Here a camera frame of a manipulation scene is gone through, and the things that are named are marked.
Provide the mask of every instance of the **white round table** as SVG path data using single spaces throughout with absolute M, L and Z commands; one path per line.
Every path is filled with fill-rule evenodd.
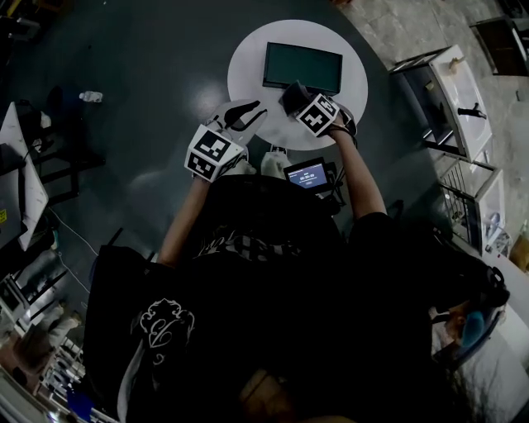
M 283 89 L 263 87 L 266 46 L 269 42 L 300 45 L 343 56 L 341 90 L 333 99 L 347 107 L 358 123 L 367 103 L 367 75 L 360 57 L 341 36 L 309 21 L 277 21 L 253 31 L 237 47 L 228 69 L 230 99 L 260 100 L 268 117 L 257 135 L 290 150 L 317 150 L 332 145 L 330 136 L 315 137 L 294 118 L 288 117 L 279 99 Z

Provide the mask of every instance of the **tiled floor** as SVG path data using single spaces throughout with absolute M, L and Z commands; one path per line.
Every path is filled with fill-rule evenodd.
M 501 16 L 500 6 L 495 0 L 352 0 L 341 10 L 388 68 L 427 51 L 453 44 L 461 47 L 474 71 L 493 128 L 487 150 L 491 164 L 504 170 L 506 229 L 516 237 L 529 218 L 529 172 L 525 170 L 529 136 L 520 136 L 513 129 L 512 119 L 517 116 L 529 121 L 529 107 L 516 96 L 517 90 L 529 91 L 529 78 L 493 76 L 469 28 L 477 21 Z

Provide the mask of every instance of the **faucet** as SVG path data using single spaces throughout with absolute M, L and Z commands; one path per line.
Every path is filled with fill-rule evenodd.
M 485 115 L 483 112 L 479 110 L 479 103 L 475 103 L 473 109 L 457 109 L 457 114 L 460 116 L 474 116 L 474 117 L 481 117 L 482 119 L 487 119 L 487 115 Z

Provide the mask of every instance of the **white bottle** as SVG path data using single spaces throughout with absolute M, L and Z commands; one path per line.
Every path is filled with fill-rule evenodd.
M 102 94 L 97 91 L 85 91 L 79 94 L 79 98 L 84 102 L 102 102 Z

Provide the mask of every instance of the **black tablet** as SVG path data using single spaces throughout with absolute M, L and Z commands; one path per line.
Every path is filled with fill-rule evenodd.
M 332 188 L 322 157 L 285 168 L 284 176 L 287 181 L 314 193 L 329 191 Z
M 263 86 L 285 89 L 299 81 L 310 93 L 334 96 L 341 88 L 341 62 L 336 53 L 268 43 Z

